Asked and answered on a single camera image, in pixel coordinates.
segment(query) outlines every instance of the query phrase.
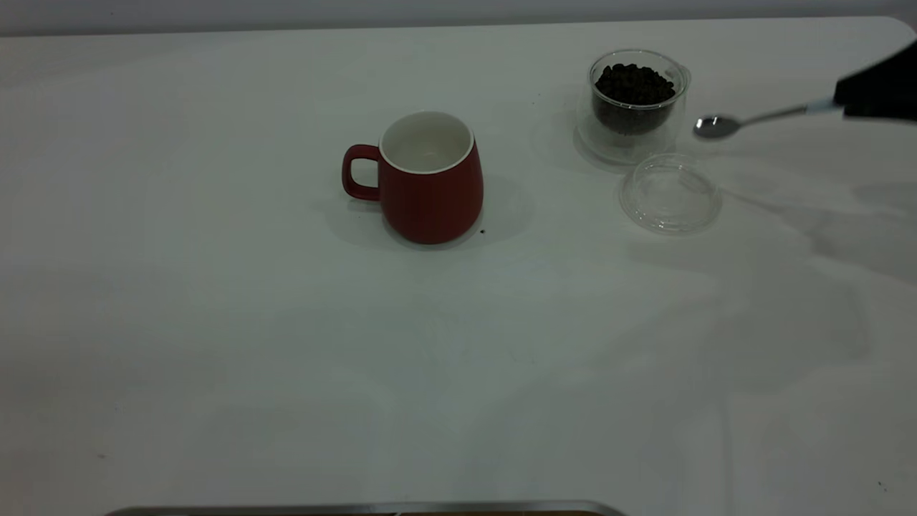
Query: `table surface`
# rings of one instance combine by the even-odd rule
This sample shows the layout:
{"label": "table surface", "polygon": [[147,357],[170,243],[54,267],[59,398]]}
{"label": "table surface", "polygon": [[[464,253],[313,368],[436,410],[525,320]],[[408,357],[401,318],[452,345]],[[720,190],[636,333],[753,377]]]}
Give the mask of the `table surface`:
{"label": "table surface", "polygon": [[[573,139],[601,53],[686,120],[829,95],[888,18],[0,39],[0,512],[589,499],[917,510],[917,129],[801,118],[681,151],[708,231],[639,229]],[[340,161],[476,131],[465,238],[401,240]],[[358,167],[373,180],[370,163]]]}

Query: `mug rim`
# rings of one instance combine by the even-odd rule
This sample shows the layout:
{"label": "mug rim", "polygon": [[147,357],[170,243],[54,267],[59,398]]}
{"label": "mug rim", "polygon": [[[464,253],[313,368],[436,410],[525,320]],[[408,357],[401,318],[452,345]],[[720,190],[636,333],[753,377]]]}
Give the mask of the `mug rim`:
{"label": "mug rim", "polygon": [[[437,169],[432,170],[432,171],[429,171],[429,172],[422,172],[422,171],[419,171],[419,170],[410,170],[410,169],[407,169],[407,168],[404,168],[404,167],[402,167],[402,166],[399,166],[399,165],[395,164],[395,163],[389,158],[389,156],[385,153],[385,148],[382,147],[382,141],[385,139],[385,135],[387,135],[387,134],[389,133],[389,131],[392,130],[392,128],[395,126],[395,124],[397,124],[398,122],[400,122],[400,121],[402,121],[402,120],[404,120],[404,119],[406,119],[406,118],[415,117],[415,116],[417,116],[417,115],[422,115],[422,114],[424,114],[424,113],[429,114],[429,115],[442,115],[442,116],[445,116],[445,117],[452,118],[452,119],[456,120],[459,124],[461,124],[461,126],[462,126],[463,128],[465,128],[465,130],[468,132],[468,135],[469,135],[469,138],[470,138],[470,139],[469,139],[468,148],[465,150],[465,152],[461,155],[460,158],[458,158],[456,161],[454,161],[454,162],[452,162],[452,163],[450,163],[450,164],[448,164],[448,165],[446,165],[446,166],[444,166],[444,167],[437,168]],[[394,122],[392,122],[391,124],[389,124],[389,127],[387,127],[387,128],[385,129],[385,131],[382,132],[382,135],[379,137],[379,154],[382,156],[382,159],[385,160],[385,162],[388,163],[388,164],[389,164],[392,168],[394,168],[395,170],[399,170],[399,171],[404,172],[404,173],[406,173],[406,174],[413,174],[413,175],[436,175],[436,174],[441,174],[441,173],[443,173],[443,172],[446,172],[446,171],[448,171],[448,170],[452,170],[453,168],[455,168],[456,166],[458,166],[460,163],[462,163],[462,162],[464,162],[465,160],[467,160],[468,157],[471,155],[471,151],[474,149],[474,145],[475,145],[476,142],[477,142],[477,141],[476,141],[475,138],[474,138],[474,131],[471,130],[471,126],[469,126],[468,124],[466,124],[465,121],[462,120],[461,118],[456,117],[455,115],[453,115],[452,113],[449,113],[449,112],[447,112],[447,111],[439,111],[439,110],[436,110],[436,109],[420,109],[420,110],[415,111],[415,112],[413,112],[413,113],[409,113],[409,114],[407,114],[407,115],[404,115],[403,117],[398,118],[397,120],[395,120]]]}

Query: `metal spoon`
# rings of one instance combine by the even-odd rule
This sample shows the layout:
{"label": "metal spoon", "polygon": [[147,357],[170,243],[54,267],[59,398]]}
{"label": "metal spoon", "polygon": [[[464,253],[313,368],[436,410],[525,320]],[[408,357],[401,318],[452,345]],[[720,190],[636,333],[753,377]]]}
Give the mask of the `metal spoon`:
{"label": "metal spoon", "polygon": [[697,123],[694,124],[694,134],[698,138],[705,140],[719,140],[736,134],[738,130],[745,126],[750,126],[759,122],[766,122],[777,118],[796,117],[798,115],[815,115],[840,108],[841,106],[834,103],[833,98],[825,98],[823,100],[810,102],[809,104],[788,107],[780,111],[758,115],[757,117],[749,118],[744,121],[739,121],[726,115],[711,115],[709,117],[697,119]]}

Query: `red mug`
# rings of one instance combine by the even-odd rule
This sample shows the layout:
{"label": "red mug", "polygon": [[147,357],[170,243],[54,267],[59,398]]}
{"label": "red mug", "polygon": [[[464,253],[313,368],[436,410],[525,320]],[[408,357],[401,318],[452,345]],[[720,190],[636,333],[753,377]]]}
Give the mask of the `red mug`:
{"label": "red mug", "polygon": [[[379,187],[359,185],[354,160],[379,164]],[[407,240],[442,243],[469,230],[484,203],[481,158],[474,134],[446,113],[421,111],[393,123],[379,146],[354,145],[341,167],[344,191],[379,201],[382,214]]]}

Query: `black object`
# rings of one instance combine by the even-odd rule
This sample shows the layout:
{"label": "black object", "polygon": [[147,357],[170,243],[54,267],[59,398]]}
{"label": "black object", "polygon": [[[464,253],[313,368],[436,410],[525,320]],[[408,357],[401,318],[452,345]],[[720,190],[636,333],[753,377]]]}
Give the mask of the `black object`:
{"label": "black object", "polygon": [[647,66],[615,64],[606,66],[595,88],[603,96],[636,107],[621,107],[602,95],[592,94],[592,110],[606,128],[623,135],[640,135],[661,126],[672,105],[652,107],[675,95],[674,84]]}
{"label": "black object", "polygon": [[917,122],[917,41],[837,82],[834,103],[851,118]]}

